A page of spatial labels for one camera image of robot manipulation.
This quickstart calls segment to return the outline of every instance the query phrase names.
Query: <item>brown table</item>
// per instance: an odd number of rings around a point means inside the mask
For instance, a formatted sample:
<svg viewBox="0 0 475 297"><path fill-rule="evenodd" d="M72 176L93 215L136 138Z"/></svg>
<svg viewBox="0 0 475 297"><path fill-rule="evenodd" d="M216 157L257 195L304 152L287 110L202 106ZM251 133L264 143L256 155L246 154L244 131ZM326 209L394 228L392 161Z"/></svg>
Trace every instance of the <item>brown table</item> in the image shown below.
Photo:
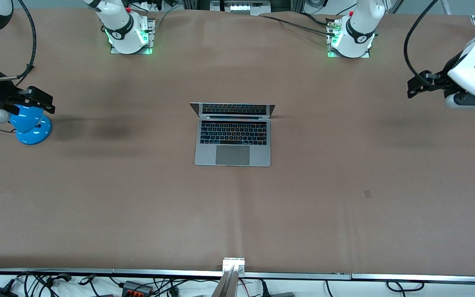
<svg viewBox="0 0 475 297"><path fill-rule="evenodd" d="M243 256L248 271L475 275L475 111L442 92L406 99L416 16L386 15L372 57L349 60L262 17L173 12L151 56L117 56L93 11L32 15L24 87L57 112L40 145L0 133L0 267L202 270ZM30 35L17 12L0 70L21 72ZM466 17L427 16L412 62L439 71L473 36ZM276 104L272 167L195 166L191 101Z"/></svg>

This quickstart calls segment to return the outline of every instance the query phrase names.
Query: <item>laptop trackpad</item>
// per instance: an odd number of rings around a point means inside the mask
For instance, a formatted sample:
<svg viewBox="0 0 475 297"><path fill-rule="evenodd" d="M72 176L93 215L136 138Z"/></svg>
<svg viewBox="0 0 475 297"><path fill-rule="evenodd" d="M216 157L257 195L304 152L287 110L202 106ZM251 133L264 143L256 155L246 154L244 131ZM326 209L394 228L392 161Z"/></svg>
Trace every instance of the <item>laptop trackpad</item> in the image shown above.
<svg viewBox="0 0 475 297"><path fill-rule="evenodd" d="M215 152L216 165L249 165L250 146L218 145Z"/></svg>

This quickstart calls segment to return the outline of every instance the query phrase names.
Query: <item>blue object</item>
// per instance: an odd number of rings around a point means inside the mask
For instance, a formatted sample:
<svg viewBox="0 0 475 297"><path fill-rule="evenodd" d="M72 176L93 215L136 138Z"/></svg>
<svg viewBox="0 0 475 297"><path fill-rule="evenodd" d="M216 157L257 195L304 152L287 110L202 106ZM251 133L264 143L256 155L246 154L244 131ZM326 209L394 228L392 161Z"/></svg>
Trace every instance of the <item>blue object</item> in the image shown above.
<svg viewBox="0 0 475 297"><path fill-rule="evenodd" d="M51 120L43 115L38 107L19 107L18 115L11 115L10 122L16 128L16 138L26 145L34 145L44 141L51 134Z"/></svg>

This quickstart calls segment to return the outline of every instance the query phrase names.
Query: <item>laptop keyboard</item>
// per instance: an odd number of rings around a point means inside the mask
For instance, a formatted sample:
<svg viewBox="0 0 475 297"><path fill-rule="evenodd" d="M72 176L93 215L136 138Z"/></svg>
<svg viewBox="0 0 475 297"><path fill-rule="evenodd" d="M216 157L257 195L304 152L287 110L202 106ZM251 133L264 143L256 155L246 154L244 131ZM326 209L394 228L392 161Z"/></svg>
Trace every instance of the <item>laptop keyboard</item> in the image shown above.
<svg viewBox="0 0 475 297"><path fill-rule="evenodd" d="M205 104L203 113L222 113L228 115L266 115L267 105L256 104Z"/></svg>
<svg viewBox="0 0 475 297"><path fill-rule="evenodd" d="M267 145L267 123L203 120L200 143Z"/></svg>

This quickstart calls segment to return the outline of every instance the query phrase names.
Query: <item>silver laptop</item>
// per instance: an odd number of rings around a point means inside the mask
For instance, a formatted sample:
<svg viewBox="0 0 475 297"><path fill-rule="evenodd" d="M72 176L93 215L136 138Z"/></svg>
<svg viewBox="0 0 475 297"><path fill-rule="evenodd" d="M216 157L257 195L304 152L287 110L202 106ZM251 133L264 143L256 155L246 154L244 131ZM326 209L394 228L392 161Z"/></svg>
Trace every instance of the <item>silver laptop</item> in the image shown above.
<svg viewBox="0 0 475 297"><path fill-rule="evenodd" d="M270 166L272 104L190 103L199 116L195 165Z"/></svg>

